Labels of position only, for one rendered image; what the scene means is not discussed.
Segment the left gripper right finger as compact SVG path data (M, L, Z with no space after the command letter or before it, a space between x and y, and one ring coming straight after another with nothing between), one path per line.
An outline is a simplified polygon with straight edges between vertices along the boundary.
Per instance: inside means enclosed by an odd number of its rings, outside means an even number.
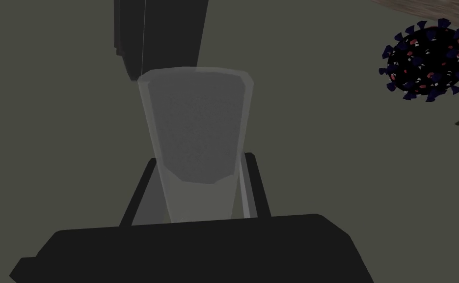
M257 159L246 152L240 162L240 190L244 218L269 218L271 211L259 172Z

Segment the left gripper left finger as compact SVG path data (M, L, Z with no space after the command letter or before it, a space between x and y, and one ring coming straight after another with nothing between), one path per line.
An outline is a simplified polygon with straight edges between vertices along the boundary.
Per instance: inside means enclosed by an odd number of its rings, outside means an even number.
M154 225L166 222L168 211L157 161L148 161L120 226Z

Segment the clear drinking glass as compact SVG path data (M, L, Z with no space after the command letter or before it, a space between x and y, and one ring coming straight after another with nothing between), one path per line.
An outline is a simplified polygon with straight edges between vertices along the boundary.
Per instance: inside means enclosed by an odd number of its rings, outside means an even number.
M173 223L232 216L254 82L243 70L149 70L138 86Z

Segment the black upright box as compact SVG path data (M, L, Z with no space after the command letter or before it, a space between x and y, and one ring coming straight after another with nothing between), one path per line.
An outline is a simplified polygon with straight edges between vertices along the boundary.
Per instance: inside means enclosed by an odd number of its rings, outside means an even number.
M113 0L114 46L131 81L197 65L209 0Z

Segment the black spiky ball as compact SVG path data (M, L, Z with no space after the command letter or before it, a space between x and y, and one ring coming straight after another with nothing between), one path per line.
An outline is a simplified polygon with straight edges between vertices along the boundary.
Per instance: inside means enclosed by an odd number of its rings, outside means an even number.
M435 26L426 21L405 29L406 35L395 35L395 46L387 45L381 55L386 66L379 68L386 75L390 91L404 93L403 99L425 96L433 102L451 90L459 93L459 28L450 28L448 19L438 19Z

